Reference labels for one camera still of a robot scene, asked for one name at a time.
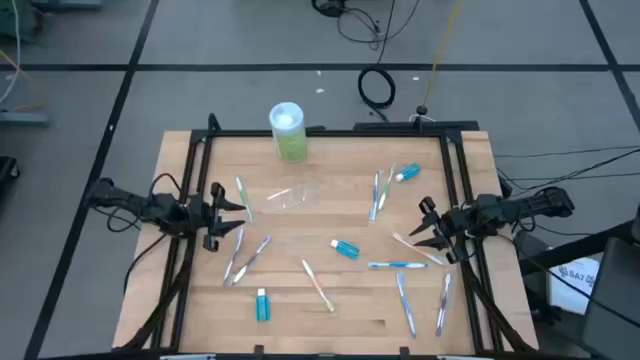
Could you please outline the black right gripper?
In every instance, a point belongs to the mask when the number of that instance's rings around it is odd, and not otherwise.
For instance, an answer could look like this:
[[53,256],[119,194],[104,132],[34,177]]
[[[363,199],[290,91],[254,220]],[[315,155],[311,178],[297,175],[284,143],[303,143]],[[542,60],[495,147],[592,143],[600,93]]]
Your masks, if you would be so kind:
[[472,206],[454,206],[447,212],[439,214],[434,200],[427,196],[420,202],[420,210],[424,214],[422,222],[409,235],[414,236],[432,228],[433,236],[416,242],[416,247],[445,250],[445,257],[450,264],[467,262],[473,256],[467,250],[467,241],[471,239],[467,232],[471,228]]

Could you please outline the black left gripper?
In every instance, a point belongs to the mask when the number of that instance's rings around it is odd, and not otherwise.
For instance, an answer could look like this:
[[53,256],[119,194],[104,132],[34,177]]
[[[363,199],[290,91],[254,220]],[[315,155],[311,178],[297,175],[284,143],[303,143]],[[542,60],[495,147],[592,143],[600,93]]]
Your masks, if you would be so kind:
[[192,231],[196,232],[201,228],[206,229],[203,248],[208,251],[217,251],[221,237],[245,224],[244,220],[222,222],[222,216],[219,214],[218,208],[220,201],[223,200],[223,209],[225,211],[243,211],[246,207],[224,198],[224,187],[218,182],[214,182],[211,185],[211,195],[212,203],[205,202],[201,196],[190,195],[188,197],[188,208]]

